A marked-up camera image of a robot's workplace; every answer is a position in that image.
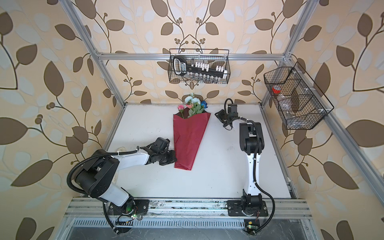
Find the light blue fake rose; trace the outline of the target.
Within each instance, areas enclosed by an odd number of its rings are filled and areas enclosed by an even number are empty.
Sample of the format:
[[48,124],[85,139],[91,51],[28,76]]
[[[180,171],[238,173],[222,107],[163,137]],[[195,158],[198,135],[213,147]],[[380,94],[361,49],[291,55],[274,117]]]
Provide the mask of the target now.
[[190,94],[189,96],[187,96],[185,98],[185,104],[189,104],[189,105],[193,105],[193,108],[192,109],[189,109],[188,110],[188,118],[194,116],[194,115],[197,115],[197,114],[201,114],[203,113],[203,111],[205,110],[202,106],[201,106],[201,101],[199,98],[195,97],[194,94]]

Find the dark red wrapping paper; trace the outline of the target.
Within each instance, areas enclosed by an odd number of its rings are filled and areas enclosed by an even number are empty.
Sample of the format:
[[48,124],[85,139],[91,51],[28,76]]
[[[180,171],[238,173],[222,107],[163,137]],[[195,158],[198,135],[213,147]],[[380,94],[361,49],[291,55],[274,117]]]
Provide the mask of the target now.
[[200,144],[211,114],[204,111],[190,118],[173,115],[174,150],[177,161],[174,168],[190,171],[193,168]]

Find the magenta fake rose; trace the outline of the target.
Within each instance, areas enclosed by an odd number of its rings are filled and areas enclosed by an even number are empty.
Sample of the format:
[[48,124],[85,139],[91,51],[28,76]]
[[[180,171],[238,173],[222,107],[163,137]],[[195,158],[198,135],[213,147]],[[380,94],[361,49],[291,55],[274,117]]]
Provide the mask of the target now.
[[182,119],[184,119],[184,109],[185,109],[184,105],[178,106],[179,115]]

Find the cream ribbon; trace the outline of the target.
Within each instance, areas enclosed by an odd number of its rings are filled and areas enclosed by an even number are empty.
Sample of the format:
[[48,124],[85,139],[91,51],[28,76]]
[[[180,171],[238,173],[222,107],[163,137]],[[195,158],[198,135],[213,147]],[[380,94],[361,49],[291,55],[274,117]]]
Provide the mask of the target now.
[[119,153],[119,154],[121,154],[121,153],[123,153],[123,152],[126,152],[126,151],[127,151],[127,150],[126,150],[125,147],[119,147],[119,148],[116,149],[116,152]]

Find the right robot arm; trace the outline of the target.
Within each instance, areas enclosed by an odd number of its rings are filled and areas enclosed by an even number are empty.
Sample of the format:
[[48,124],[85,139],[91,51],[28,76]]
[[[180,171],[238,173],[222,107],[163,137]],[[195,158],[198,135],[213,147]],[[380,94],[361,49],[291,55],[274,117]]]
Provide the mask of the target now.
[[254,217],[254,221],[245,223],[244,231],[247,235],[255,236],[271,222],[276,211],[275,199],[259,185],[261,154],[265,147],[262,126],[238,116],[236,112],[227,113],[226,110],[220,110],[215,116],[224,128],[231,126],[235,121],[241,121],[239,140],[248,164],[248,178],[240,202],[235,204],[228,201],[227,209],[229,215],[234,211],[242,216]]

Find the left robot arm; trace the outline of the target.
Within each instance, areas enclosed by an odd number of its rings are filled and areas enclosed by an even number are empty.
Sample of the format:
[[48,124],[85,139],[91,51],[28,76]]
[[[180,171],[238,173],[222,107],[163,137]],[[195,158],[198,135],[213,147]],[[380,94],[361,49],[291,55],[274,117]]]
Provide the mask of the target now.
[[114,183],[115,174],[123,169],[159,163],[161,166],[177,161],[169,143],[153,143],[128,152],[97,150],[91,157],[76,164],[67,176],[73,191],[102,202],[103,214],[115,234],[122,234],[123,225],[142,220],[150,201],[135,199],[127,190]]

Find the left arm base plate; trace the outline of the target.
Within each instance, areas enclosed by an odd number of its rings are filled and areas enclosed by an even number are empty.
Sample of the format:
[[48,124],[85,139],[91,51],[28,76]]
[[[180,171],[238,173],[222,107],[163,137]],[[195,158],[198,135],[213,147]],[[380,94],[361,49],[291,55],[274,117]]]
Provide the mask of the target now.
[[123,204],[121,207],[114,206],[113,213],[114,215],[139,215],[144,216],[149,210],[150,200],[147,199],[133,199],[128,200],[127,203]]

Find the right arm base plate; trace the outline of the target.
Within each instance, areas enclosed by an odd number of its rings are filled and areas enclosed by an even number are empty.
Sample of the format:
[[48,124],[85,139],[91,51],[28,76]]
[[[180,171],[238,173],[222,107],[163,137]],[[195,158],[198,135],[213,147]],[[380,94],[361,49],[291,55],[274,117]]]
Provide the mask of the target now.
[[240,200],[227,201],[226,207],[230,217],[268,217],[268,209],[265,201],[262,201],[261,206],[243,207]]

